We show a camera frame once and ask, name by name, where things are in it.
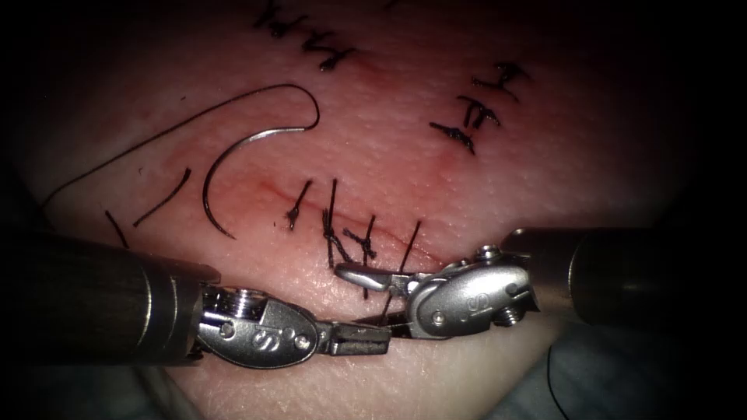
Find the right arm needle driver jaw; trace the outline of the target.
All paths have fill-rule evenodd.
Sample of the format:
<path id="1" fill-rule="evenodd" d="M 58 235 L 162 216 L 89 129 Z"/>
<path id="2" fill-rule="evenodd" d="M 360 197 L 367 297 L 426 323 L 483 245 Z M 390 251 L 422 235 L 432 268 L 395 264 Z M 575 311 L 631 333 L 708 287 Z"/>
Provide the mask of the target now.
<path id="1" fill-rule="evenodd" d="M 359 318 L 353 323 L 385 327 L 393 338 L 410 338 L 410 322 L 404 311 Z"/>
<path id="2" fill-rule="evenodd" d="M 419 284 L 416 273 L 400 273 L 349 262 L 337 264 L 334 275 L 375 292 L 411 293 Z"/>

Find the right arm needle driver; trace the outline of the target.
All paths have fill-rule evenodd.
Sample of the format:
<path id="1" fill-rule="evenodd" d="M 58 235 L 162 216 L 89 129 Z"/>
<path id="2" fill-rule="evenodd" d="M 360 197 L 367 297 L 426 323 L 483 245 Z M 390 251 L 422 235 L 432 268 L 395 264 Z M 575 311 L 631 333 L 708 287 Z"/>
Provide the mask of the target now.
<path id="1" fill-rule="evenodd" d="M 407 298 L 405 329 L 414 339 L 461 337 L 512 327 L 533 310 L 528 259 L 486 245 L 418 281 Z"/>

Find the left arm needle driver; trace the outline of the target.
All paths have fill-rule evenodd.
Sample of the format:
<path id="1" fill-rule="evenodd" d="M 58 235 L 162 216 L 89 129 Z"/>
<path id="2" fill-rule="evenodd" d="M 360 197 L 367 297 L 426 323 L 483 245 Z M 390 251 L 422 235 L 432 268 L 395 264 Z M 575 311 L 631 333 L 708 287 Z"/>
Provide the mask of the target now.
<path id="1" fill-rule="evenodd" d="M 203 287 L 199 346 L 234 365 L 279 369 L 312 355 L 335 354 L 333 324 L 309 310 L 252 289 Z"/>

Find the left arm needle driver jaw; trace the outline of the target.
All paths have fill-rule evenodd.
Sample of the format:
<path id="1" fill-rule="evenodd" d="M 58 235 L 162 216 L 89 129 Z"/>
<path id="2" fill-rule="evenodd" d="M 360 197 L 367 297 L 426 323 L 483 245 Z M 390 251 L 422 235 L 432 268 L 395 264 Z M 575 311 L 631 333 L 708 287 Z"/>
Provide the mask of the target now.
<path id="1" fill-rule="evenodd" d="M 384 355 L 390 341 L 386 340 L 340 340 L 331 343 L 332 356 Z"/>
<path id="2" fill-rule="evenodd" d="M 386 327 L 365 324 L 335 323 L 332 328 L 333 341 L 390 341 L 391 331 Z"/>

